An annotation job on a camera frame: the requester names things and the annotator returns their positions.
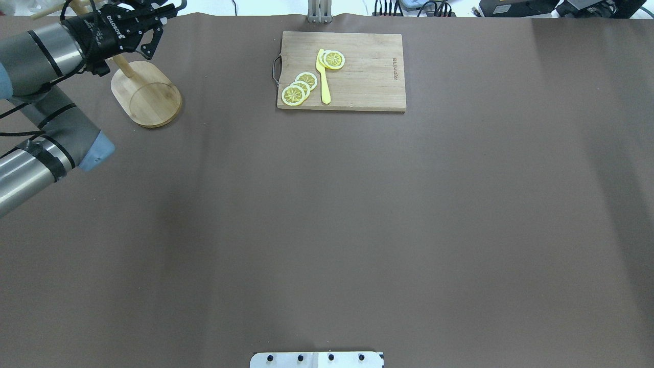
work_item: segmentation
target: yellow lemon slice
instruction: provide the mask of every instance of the yellow lemon slice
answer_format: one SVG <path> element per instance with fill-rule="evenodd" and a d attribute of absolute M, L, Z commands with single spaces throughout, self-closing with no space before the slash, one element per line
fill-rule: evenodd
<path fill-rule="evenodd" d="M 282 91 L 282 101 L 289 106 L 297 106 L 304 102 L 306 94 L 302 87 L 291 84 Z"/>
<path fill-rule="evenodd" d="M 295 81 L 290 85 L 302 87 L 302 90 L 304 90 L 304 94 L 305 94 L 304 99 L 306 100 L 309 97 L 309 94 L 311 93 L 311 86 L 309 86 L 309 83 L 305 81 Z"/>
<path fill-rule="evenodd" d="M 329 69 L 341 69 L 345 65 L 345 55 L 336 50 L 325 50 L 320 58 L 322 64 Z"/>
<path fill-rule="evenodd" d="M 315 74 L 305 71 L 304 73 L 298 74 L 298 76 L 295 78 L 296 81 L 303 81 L 304 83 L 307 83 L 309 85 L 310 90 L 314 90 L 316 86 L 318 85 L 318 78 L 316 77 Z"/>

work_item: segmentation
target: table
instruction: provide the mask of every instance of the table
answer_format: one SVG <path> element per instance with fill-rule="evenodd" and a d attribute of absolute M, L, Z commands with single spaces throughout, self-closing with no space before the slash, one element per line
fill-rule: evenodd
<path fill-rule="evenodd" d="M 305 22 L 170 21 L 160 129 L 62 84 L 117 151 L 0 220 L 1 366 L 654 364 L 652 22 Z M 284 30 L 401 33 L 407 112 L 276 109 Z"/>

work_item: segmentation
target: white plate with bolts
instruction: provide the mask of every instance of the white plate with bolts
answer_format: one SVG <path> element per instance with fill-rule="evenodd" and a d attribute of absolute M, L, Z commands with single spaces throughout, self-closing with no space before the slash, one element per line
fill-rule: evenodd
<path fill-rule="evenodd" d="M 383 368 L 382 352 L 256 353 L 250 368 Z"/>

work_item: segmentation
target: cutting board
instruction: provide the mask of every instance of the cutting board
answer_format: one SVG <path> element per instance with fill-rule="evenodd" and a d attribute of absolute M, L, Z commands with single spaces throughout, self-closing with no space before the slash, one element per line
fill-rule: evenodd
<path fill-rule="evenodd" d="M 327 70 L 332 102 L 320 99 L 318 50 L 338 50 L 345 56 L 340 70 Z M 406 111 L 402 35 L 381 33 L 291 32 L 282 35 L 282 69 L 277 91 L 279 109 Z M 295 77 L 310 71 L 318 86 L 299 106 L 282 102 L 281 92 Z"/>

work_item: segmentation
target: wooden stand base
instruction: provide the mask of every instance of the wooden stand base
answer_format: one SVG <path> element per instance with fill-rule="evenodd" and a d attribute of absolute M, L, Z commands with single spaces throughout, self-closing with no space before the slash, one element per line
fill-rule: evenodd
<path fill-rule="evenodd" d="M 182 109 L 182 95 L 154 64 L 129 63 L 134 76 L 122 70 L 111 79 L 111 92 L 129 117 L 145 128 L 157 128 L 171 122 Z"/>

